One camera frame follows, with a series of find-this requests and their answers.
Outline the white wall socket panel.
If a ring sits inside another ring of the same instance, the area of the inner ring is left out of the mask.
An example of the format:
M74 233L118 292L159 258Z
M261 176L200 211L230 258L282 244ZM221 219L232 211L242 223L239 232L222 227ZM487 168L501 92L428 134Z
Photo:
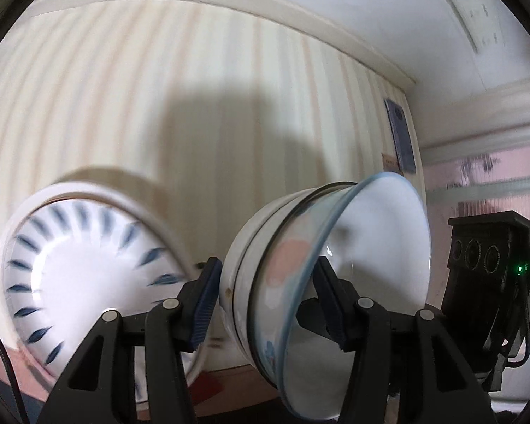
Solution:
M498 12L492 0L447 0L476 53L503 45Z

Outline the white plate blue leaf pattern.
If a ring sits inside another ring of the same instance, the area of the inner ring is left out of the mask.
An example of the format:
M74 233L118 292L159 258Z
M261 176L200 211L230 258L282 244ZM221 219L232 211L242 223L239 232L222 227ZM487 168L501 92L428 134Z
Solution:
M0 240L8 323L45 389L104 312L146 313L198 275L169 228L140 202L90 182L32 194Z

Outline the white bowl underneath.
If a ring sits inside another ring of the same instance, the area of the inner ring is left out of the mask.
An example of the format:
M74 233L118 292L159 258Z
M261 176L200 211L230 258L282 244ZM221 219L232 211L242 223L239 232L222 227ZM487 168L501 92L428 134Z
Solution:
M354 182L329 183L266 204L227 253L220 282L224 325L248 362L278 388L279 343L295 291L307 283L320 232Z

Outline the white bowl blue rim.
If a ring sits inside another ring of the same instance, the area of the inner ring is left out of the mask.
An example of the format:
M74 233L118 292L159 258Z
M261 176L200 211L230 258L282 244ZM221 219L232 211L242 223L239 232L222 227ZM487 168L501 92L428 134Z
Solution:
M300 419L338 417L353 356L299 326L300 303L316 295L312 273L327 258L338 278L395 313L425 304L431 239L424 204L393 172L358 184L324 186L291 209L255 275L248 337L255 361Z

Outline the striped cream tablecloth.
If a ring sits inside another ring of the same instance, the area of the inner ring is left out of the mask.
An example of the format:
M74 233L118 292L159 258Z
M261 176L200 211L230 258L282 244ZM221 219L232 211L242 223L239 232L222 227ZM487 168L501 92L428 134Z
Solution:
M268 202L383 170L385 98L408 106L349 55L226 8L119 0L32 16L0 45L0 240L32 194L90 182L140 202L193 264L223 257ZM1 284L0 334L23 358Z

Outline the red card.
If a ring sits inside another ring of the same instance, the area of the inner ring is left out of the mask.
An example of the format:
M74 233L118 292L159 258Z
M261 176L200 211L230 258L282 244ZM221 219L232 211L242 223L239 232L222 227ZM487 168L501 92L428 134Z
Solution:
M188 387L188 393L193 406L199 405L213 396L221 393L223 386L209 372L201 372L194 382Z

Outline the small brown card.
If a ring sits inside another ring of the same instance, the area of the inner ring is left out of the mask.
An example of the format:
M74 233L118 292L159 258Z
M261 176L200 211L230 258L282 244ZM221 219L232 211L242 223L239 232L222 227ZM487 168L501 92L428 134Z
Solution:
M398 174L402 174L402 170L400 169L398 160L395 156L391 156L389 154L382 154L382 163L383 163L383 169L385 171L390 171Z

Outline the blue smartphone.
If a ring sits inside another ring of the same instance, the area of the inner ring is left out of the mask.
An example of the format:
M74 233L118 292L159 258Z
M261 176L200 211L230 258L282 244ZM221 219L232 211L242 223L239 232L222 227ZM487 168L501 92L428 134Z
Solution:
M391 99L385 98L384 103L393 134L393 143L398 166L402 172L416 173L416 159L414 159L413 145L403 108Z

